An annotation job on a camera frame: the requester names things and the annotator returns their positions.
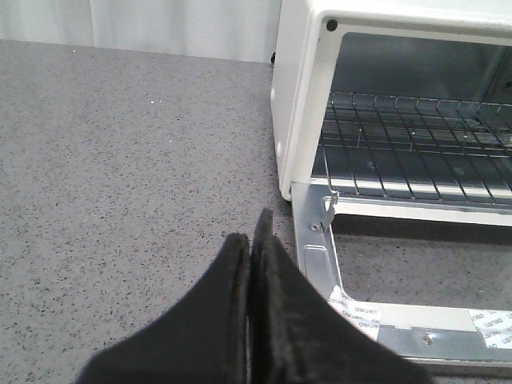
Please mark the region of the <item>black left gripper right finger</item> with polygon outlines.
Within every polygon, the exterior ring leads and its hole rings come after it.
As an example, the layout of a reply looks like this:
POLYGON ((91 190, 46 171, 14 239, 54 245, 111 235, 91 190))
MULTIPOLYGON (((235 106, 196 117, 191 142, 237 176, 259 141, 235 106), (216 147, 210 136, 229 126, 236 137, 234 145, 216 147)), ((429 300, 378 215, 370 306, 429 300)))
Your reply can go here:
POLYGON ((263 209, 251 251, 253 383, 432 383, 432 376, 373 341, 306 280, 263 209))

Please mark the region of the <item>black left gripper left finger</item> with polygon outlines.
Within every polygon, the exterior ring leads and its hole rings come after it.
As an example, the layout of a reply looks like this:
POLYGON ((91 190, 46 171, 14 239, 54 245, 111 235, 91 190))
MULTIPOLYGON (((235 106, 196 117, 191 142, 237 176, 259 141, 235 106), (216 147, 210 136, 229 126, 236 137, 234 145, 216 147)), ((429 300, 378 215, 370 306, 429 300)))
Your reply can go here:
POLYGON ((226 237, 193 288, 144 329, 92 357, 80 383, 244 383, 249 241, 226 237))

